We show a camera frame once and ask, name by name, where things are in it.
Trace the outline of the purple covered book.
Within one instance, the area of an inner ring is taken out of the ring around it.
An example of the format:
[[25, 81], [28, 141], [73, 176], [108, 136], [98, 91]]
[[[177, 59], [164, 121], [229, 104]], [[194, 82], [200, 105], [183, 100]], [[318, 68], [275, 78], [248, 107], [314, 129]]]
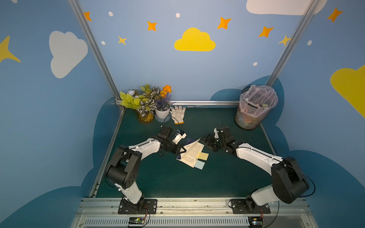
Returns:
[[179, 154], [176, 160], [194, 168], [200, 153], [203, 151], [204, 144], [200, 143], [200, 139], [198, 139], [183, 148], [186, 152]]

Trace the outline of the yellow sticky note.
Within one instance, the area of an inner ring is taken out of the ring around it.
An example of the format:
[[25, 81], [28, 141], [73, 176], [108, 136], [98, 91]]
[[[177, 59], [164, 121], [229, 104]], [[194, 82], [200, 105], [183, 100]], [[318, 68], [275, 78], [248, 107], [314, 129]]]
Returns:
[[200, 152], [197, 156], [197, 159], [200, 159], [200, 160], [204, 160], [206, 161], [208, 159], [208, 156], [209, 154], [208, 153], [203, 153], [203, 152]]

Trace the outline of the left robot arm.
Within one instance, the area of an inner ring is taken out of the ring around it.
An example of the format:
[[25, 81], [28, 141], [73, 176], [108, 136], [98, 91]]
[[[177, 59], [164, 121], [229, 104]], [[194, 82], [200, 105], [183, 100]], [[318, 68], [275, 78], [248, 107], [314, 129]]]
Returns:
[[149, 212], [156, 214], [156, 199], [145, 199], [136, 183], [141, 161], [160, 150], [175, 155], [185, 153], [186, 149], [179, 142], [186, 137], [183, 130], [176, 130], [165, 125], [160, 132], [144, 142], [131, 146], [119, 146], [113, 158], [106, 165], [104, 177], [107, 183], [121, 192], [124, 198], [120, 201], [118, 214], [132, 215]]

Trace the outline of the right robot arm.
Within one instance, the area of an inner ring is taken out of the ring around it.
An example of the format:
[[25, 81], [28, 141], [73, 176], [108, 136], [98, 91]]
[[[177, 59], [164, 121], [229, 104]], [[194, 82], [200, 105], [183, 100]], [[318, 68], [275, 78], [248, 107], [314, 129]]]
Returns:
[[246, 160], [271, 176], [271, 184], [247, 195], [242, 204], [248, 213], [259, 213], [269, 208], [269, 203], [291, 204], [297, 198], [304, 198], [310, 189], [311, 179], [302, 172], [293, 157], [282, 158], [253, 147], [249, 143], [235, 140], [229, 127], [215, 128], [202, 142], [212, 151], [220, 149]]

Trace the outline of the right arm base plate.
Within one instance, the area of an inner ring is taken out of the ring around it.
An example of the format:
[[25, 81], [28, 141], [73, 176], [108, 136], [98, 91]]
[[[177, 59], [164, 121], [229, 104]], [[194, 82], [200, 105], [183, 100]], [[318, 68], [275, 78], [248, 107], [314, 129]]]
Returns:
[[234, 214], [271, 214], [268, 204], [258, 206], [251, 199], [230, 199], [227, 206]]

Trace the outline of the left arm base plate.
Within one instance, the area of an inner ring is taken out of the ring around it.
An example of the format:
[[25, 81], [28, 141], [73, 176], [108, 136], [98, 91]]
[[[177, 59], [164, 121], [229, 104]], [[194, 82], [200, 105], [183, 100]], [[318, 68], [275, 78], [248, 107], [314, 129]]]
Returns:
[[133, 204], [126, 199], [120, 201], [118, 214], [132, 215], [132, 214], [156, 214], [157, 199], [141, 199], [137, 204]]

